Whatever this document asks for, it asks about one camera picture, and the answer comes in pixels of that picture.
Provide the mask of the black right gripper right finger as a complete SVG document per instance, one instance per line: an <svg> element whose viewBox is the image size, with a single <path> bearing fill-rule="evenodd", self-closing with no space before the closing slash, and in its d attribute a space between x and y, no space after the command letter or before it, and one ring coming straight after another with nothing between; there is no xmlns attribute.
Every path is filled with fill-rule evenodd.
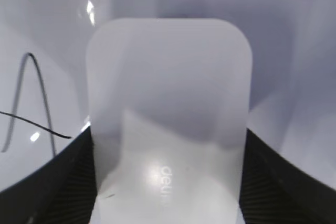
<svg viewBox="0 0 336 224"><path fill-rule="evenodd" d="M335 190L247 131L239 206L245 223L335 223Z"/></svg>

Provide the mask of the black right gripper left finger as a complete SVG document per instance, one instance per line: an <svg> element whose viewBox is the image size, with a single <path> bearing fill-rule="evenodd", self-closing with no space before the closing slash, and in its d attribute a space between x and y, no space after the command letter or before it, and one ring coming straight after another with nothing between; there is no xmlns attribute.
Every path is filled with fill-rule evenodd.
<svg viewBox="0 0 336 224"><path fill-rule="evenodd" d="M96 196L86 128L50 162L1 192L1 223L89 223Z"/></svg>

